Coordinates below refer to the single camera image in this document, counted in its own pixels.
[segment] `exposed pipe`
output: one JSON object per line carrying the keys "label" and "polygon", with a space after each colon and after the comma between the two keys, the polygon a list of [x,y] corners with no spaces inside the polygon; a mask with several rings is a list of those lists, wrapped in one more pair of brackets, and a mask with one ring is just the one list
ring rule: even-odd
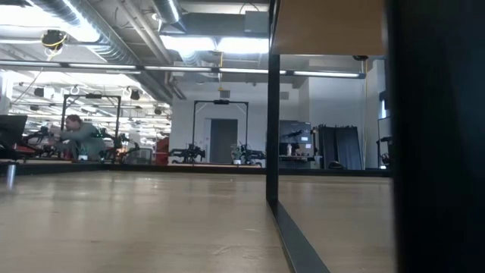
{"label": "exposed pipe", "polygon": [[[39,38],[17,38],[17,37],[1,37],[0,43],[11,44],[11,45],[28,45],[41,43]],[[99,42],[63,42],[66,46],[110,46],[109,44],[101,44]]]}
{"label": "exposed pipe", "polygon": [[[98,14],[88,1],[84,0],[26,0],[32,6],[42,9],[53,17],[59,17],[69,24],[73,29],[71,31],[82,30],[88,33],[90,37],[97,36],[102,44],[109,46],[91,46],[89,50],[97,54],[100,58],[105,59],[112,64],[138,64],[139,59],[121,40],[121,38],[112,30],[108,23]],[[130,75],[137,80],[144,89],[156,100],[170,102],[172,94],[162,89],[163,94],[158,90],[160,85],[152,85],[156,81],[149,79],[151,76],[146,73],[140,75]]]}
{"label": "exposed pipe", "polygon": [[177,0],[153,0],[155,10],[166,24],[175,24],[182,18],[182,8]]}
{"label": "exposed pipe", "polygon": [[135,15],[136,19],[145,28],[145,31],[150,36],[150,38],[152,38],[153,42],[156,44],[160,52],[163,53],[167,64],[171,64],[172,58],[168,50],[165,48],[165,45],[161,42],[160,36],[152,30],[152,26],[150,26],[149,23],[145,20],[145,18],[143,17],[143,14],[135,6],[132,0],[125,0],[125,3],[127,4],[127,7],[129,8],[129,10],[133,12],[133,15]]}
{"label": "exposed pipe", "polygon": [[135,19],[131,16],[130,12],[127,10],[125,5],[123,4],[122,0],[117,0],[118,7],[119,9],[125,14],[126,18],[128,19],[128,22],[133,26],[133,28],[136,30],[136,32],[142,37],[143,41],[146,43],[146,45],[152,50],[153,54],[157,57],[157,59],[163,64],[167,60],[161,53],[161,51],[158,49],[156,44],[147,37],[145,32],[139,27],[138,23],[135,21]]}

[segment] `wall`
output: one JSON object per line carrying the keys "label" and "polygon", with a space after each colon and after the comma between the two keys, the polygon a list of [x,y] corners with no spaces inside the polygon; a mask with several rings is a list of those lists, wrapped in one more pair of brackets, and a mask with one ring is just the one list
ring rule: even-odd
{"label": "wall", "polygon": [[299,90],[299,121],[310,121],[310,79],[307,78]]}
{"label": "wall", "polygon": [[310,122],[312,126],[356,126],[363,143],[364,81],[310,78]]}
{"label": "wall", "polygon": [[365,167],[377,168],[377,144],[379,133],[377,119],[380,117],[379,93],[386,89],[384,61],[376,60],[367,76],[367,97],[365,115]]}

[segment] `doorway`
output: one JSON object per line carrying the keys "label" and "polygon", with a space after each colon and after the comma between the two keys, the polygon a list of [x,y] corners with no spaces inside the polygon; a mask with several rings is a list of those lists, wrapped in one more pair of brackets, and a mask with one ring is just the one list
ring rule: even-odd
{"label": "doorway", "polygon": [[232,145],[237,145],[237,120],[211,120],[211,163],[232,163]]}

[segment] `fluorescent light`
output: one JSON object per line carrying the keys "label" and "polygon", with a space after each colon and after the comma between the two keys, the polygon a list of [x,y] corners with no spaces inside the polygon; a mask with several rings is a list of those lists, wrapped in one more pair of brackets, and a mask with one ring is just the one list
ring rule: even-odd
{"label": "fluorescent light", "polygon": [[48,61],[0,61],[0,65],[14,65],[14,66],[33,66],[33,67],[60,67],[59,63],[52,63]]}
{"label": "fluorescent light", "polygon": [[145,69],[154,71],[211,72],[210,67],[145,66]]}
{"label": "fluorescent light", "polygon": [[69,64],[72,68],[94,68],[94,69],[136,69],[135,65],[125,64]]}
{"label": "fluorescent light", "polygon": [[217,45],[217,50],[235,54],[268,53],[269,43],[268,39],[223,38]]}
{"label": "fluorescent light", "polygon": [[220,68],[221,73],[249,73],[249,74],[267,74],[265,69],[246,69],[246,68]]}
{"label": "fluorescent light", "polygon": [[[48,119],[58,119],[61,120],[61,115],[41,115],[41,114],[28,114],[26,113],[29,118],[48,118]],[[102,117],[102,116],[90,116],[90,115],[79,115],[82,119],[91,119],[93,121],[109,121],[113,122],[116,121],[116,117]],[[128,122],[127,117],[120,117],[120,122]],[[161,116],[157,117],[144,117],[144,118],[132,118],[134,121],[160,121],[163,123],[168,123],[167,118],[163,118]]]}
{"label": "fluorescent light", "polygon": [[210,51],[215,50],[214,39],[209,37],[173,37],[160,36],[167,49],[178,52]]}
{"label": "fluorescent light", "polygon": [[92,107],[92,106],[85,106],[85,105],[81,106],[81,109],[84,109],[84,110],[86,110],[86,111],[90,111],[90,112],[92,112],[92,113],[96,113],[96,110],[97,110],[95,107]]}
{"label": "fluorescent light", "polygon": [[295,71],[295,76],[308,76],[308,77],[348,77],[356,78],[360,74],[357,73],[342,73],[342,72],[323,72],[323,71]]}
{"label": "fluorescent light", "polygon": [[141,74],[142,71],[106,71],[109,74]]}

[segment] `black pole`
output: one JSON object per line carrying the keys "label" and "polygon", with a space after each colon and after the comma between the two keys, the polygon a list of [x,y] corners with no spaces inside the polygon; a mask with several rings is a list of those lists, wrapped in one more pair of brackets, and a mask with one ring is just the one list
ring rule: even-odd
{"label": "black pole", "polygon": [[246,148],[248,147],[248,117],[249,117],[249,102],[244,103],[246,105]]}
{"label": "black pole", "polygon": [[196,107],[199,101],[194,101],[194,112],[192,115],[192,144],[196,141]]}
{"label": "black pole", "polygon": [[280,56],[272,50],[278,18],[277,0],[270,0],[268,53],[268,120],[266,129],[266,200],[271,206],[278,201],[278,163],[280,160]]}
{"label": "black pole", "polygon": [[62,117],[61,117],[61,130],[64,129],[64,122],[66,116],[66,109],[67,109],[67,99],[69,99],[70,95],[64,95],[64,101],[62,102]]}
{"label": "black pole", "polygon": [[[116,141],[118,141],[118,131],[120,129],[121,96],[117,96],[117,99],[118,99],[118,105],[116,109],[116,127],[114,129],[114,138],[116,139]],[[114,164],[115,159],[116,159],[116,155],[113,154],[113,159],[111,160],[111,163]]]}
{"label": "black pole", "polygon": [[485,1],[387,4],[398,272],[480,271]]}

